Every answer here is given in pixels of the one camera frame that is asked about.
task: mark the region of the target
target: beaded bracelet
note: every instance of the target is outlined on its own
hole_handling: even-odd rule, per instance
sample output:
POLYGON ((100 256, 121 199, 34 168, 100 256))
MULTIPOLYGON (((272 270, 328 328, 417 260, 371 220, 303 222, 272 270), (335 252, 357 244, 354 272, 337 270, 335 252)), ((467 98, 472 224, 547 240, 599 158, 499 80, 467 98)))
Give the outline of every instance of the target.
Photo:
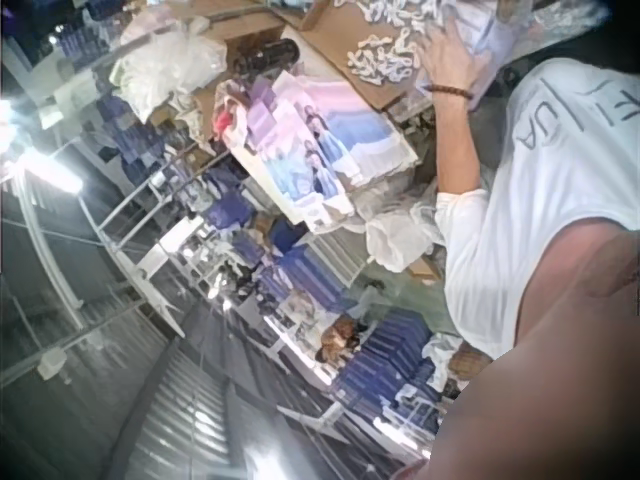
POLYGON ((473 100, 473 95, 466 90, 456 87, 446 87, 444 85, 428 85, 427 91, 429 92, 437 92, 437 93, 447 93, 449 95, 457 95, 459 97, 464 97, 467 100, 473 100))

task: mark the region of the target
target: plastic sheet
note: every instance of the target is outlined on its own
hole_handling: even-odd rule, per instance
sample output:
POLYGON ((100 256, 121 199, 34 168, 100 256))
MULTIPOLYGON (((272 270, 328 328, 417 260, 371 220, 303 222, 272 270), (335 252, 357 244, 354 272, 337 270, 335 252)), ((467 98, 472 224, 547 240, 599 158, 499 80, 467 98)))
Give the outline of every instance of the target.
POLYGON ((433 219, 436 184, 387 203, 383 212, 367 222, 367 250, 387 270, 400 273, 422 254, 443 244, 433 219))
POLYGON ((448 365, 453 355, 462 344, 462 338, 445 333, 436 333, 429 343, 422 349, 422 357, 430 358, 435 365, 435 371, 427 381, 427 385, 442 392, 449 377, 448 365))
POLYGON ((224 44, 192 36, 180 24, 124 57, 112 77, 144 123, 173 92, 191 93, 224 72, 226 55, 224 44))

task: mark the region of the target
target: clothing item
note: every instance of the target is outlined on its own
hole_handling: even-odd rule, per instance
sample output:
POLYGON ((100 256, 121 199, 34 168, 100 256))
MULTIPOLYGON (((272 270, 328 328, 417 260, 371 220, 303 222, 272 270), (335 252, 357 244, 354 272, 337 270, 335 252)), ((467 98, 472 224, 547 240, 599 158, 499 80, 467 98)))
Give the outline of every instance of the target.
POLYGON ((338 186, 336 185, 338 180, 331 175, 328 169, 322 167, 318 169, 314 168, 313 179, 315 191, 324 196, 325 199, 338 195, 338 186))
POLYGON ((640 80, 552 60, 521 83, 507 113, 491 194, 441 193, 436 207, 451 316, 494 359, 513 348, 524 290, 564 227, 603 218, 640 228, 640 80))

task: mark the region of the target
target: ceiling light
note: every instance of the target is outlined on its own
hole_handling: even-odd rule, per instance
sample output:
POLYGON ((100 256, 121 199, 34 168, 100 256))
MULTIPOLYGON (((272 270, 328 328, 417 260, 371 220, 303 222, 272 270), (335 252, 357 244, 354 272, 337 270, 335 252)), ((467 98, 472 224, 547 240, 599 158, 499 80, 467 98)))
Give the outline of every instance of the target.
POLYGON ((0 125, 0 153, 6 152, 16 138, 16 127, 8 123, 0 125))
POLYGON ((43 155, 33 148, 20 155, 18 163, 26 170, 68 193, 77 194, 82 190, 82 180, 67 167, 43 155))
POLYGON ((0 120, 9 120, 11 113, 11 102, 5 99, 0 100, 0 120))

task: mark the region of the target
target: white fabric scrap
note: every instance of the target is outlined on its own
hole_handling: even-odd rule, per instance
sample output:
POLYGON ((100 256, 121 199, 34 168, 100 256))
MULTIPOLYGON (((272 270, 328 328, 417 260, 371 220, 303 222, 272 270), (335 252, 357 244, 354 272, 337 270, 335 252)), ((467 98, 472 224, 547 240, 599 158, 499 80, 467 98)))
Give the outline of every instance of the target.
POLYGON ((427 385, 442 392, 449 376, 451 357, 462 345, 462 338, 447 333, 436 333, 422 349, 422 358, 430 358, 436 369, 427 385))

